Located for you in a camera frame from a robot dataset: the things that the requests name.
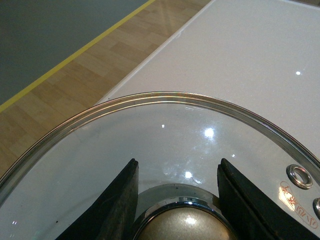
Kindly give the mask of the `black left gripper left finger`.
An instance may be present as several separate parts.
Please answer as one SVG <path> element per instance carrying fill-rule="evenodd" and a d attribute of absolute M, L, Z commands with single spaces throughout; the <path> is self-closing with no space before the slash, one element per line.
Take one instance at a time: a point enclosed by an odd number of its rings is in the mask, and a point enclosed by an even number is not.
<path fill-rule="evenodd" d="M 138 205 L 139 163 L 131 159 L 58 240 L 130 240 Z"/>

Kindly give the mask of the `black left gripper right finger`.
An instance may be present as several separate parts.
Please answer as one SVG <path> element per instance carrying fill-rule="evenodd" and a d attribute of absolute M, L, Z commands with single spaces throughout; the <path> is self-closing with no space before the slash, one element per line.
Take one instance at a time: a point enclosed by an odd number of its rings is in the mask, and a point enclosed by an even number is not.
<path fill-rule="evenodd" d="M 317 240 L 227 159 L 217 168 L 220 210 L 242 240 Z"/>

